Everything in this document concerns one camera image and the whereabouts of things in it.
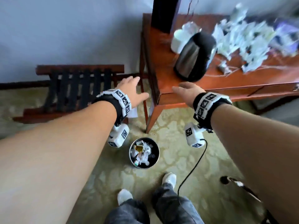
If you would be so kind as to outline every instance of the white wall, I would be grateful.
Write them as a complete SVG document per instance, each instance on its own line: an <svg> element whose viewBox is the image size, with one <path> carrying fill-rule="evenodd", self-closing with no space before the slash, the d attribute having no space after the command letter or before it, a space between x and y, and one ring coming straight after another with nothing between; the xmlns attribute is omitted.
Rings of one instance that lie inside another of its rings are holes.
<svg viewBox="0 0 299 224"><path fill-rule="evenodd" d="M250 13L286 0L193 0L195 13ZM153 0L0 0L0 83L43 80L37 64L125 64L138 69L142 13ZM182 0L186 13L189 0Z"/></svg>

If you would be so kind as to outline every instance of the shoe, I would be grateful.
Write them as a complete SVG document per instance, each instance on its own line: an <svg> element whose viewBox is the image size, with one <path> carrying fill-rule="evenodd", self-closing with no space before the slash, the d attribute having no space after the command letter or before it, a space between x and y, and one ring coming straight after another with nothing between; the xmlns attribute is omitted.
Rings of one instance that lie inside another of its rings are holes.
<svg viewBox="0 0 299 224"><path fill-rule="evenodd" d="M117 194L117 202L118 206L121 205L123 202L127 201L128 199L133 199L132 194L126 190L122 189L118 194Z"/></svg>
<svg viewBox="0 0 299 224"><path fill-rule="evenodd" d="M172 172L167 173L166 175L164 175L162 180L162 184L164 183L170 183L174 188L176 185L176 175Z"/></svg>

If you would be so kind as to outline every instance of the electric kettle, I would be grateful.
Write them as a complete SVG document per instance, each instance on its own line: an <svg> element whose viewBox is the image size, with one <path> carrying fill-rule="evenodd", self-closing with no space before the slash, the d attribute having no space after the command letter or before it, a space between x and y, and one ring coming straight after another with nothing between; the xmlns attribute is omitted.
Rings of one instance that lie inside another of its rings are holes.
<svg viewBox="0 0 299 224"><path fill-rule="evenodd" d="M173 69L181 79L196 82L206 73L215 53L214 37L200 30L186 43Z"/></svg>

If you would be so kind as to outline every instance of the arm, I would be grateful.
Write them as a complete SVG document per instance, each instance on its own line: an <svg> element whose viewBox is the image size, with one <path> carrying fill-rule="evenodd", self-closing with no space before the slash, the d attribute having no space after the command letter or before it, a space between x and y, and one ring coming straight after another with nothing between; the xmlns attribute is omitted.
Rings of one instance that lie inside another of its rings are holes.
<svg viewBox="0 0 299 224"><path fill-rule="evenodd" d="M118 85L132 107L139 77ZM2 223L66 223L116 120L114 106L99 101L65 117L0 141Z"/></svg>
<svg viewBox="0 0 299 224"><path fill-rule="evenodd" d="M192 107L204 92L191 83L174 91ZM230 157L279 223L299 221L299 128L220 105L211 125Z"/></svg>

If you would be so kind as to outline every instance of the black cable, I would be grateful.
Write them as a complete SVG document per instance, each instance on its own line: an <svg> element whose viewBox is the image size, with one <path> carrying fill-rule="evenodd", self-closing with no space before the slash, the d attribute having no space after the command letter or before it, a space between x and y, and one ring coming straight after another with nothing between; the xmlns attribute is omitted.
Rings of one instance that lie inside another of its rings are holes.
<svg viewBox="0 0 299 224"><path fill-rule="evenodd" d="M182 204L181 204L181 202L180 202L180 188L181 188L181 186L185 183L185 181L187 180L187 178L192 174L192 172L195 170L195 168L197 167L197 165L199 164L199 162L200 162L200 160L202 159L202 157L204 156L204 153L205 153L205 151L207 150L207 140L206 139L200 139L201 141L205 141L205 143L206 143L206 147L205 147L205 149L204 149L204 152L202 153L202 155L200 156L200 159L198 160L198 162L196 163L196 165L193 167L193 169L190 171L190 173L187 175L187 177L185 177L185 179L182 181L182 183L180 184L180 186L178 187L178 202L179 202L179 204L180 204L180 206L185 210L185 208L182 206Z"/></svg>

